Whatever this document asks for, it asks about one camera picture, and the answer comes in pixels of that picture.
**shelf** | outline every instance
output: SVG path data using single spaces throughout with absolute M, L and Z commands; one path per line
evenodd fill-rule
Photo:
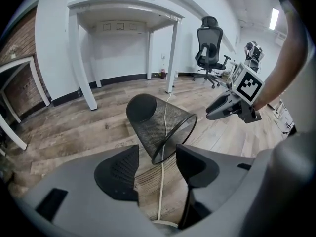
M 149 0 L 78 0 L 68 4 L 80 23 L 95 27 L 98 22 L 127 20 L 145 22 L 153 31 L 181 21 L 184 17 Z

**chair base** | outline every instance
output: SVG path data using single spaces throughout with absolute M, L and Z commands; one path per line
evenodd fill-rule
M 205 80 L 209 80 L 213 85 L 212 85 L 212 88 L 215 89 L 215 83 L 217 83 L 217 87 L 221 86 L 221 84 L 219 83 L 218 80 L 215 79 L 215 76 L 213 75 L 196 75 L 196 76 L 193 76 L 193 81 L 196 80 L 196 78 L 204 78 Z

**office chair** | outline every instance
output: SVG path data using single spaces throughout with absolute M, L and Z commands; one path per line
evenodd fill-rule
M 215 82 L 217 86 L 220 86 L 217 77 L 209 74 L 213 69 L 224 70 L 226 69 L 227 60 L 231 60 L 230 57 L 224 55 L 225 62 L 223 64 L 219 61 L 219 48 L 223 36 L 223 30 L 218 27 L 218 22 L 214 17 L 203 17 L 202 25 L 197 30 L 197 38 L 199 43 L 199 51 L 196 55 L 197 65 L 201 67 L 200 70 L 206 70 L 205 75 L 195 75 L 193 81 L 196 78 L 204 77 L 205 80 L 209 80 L 215 88 Z

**ceiling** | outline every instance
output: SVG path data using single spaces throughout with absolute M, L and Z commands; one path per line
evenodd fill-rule
M 287 33 L 285 14 L 278 0 L 228 0 L 242 27 L 268 30 L 272 8 L 280 11 L 275 32 Z

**wood plank flooring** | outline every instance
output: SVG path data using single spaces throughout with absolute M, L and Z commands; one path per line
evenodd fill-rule
M 13 170 L 10 192 L 22 196 L 47 173 L 75 158 L 140 144 L 140 167 L 135 189 L 139 193 L 140 209 L 156 219 L 158 212 L 161 166 L 151 165 L 150 157 L 141 146 L 129 124 L 125 109 L 137 94 L 149 93 L 163 100 L 166 80 L 137 80 L 94 89 L 98 109 L 90 111 L 83 98 L 58 107 L 48 107 L 23 120 L 17 134 L 28 144 L 25 151 L 8 143 L 7 156 L 0 158 L 3 171 Z M 260 110 L 263 120 L 245 124 L 232 115 L 216 121 L 206 119 L 205 108 L 223 91 L 212 89 L 208 81 L 190 77 L 177 78 L 170 103 L 198 115 L 198 122 L 186 142 L 203 149 L 224 154 L 256 157 L 259 151 L 274 147 L 286 136 L 276 124 L 272 110 Z M 178 223 L 187 195 L 187 185 L 177 166 L 175 156 L 164 165 L 165 180 L 162 219 Z

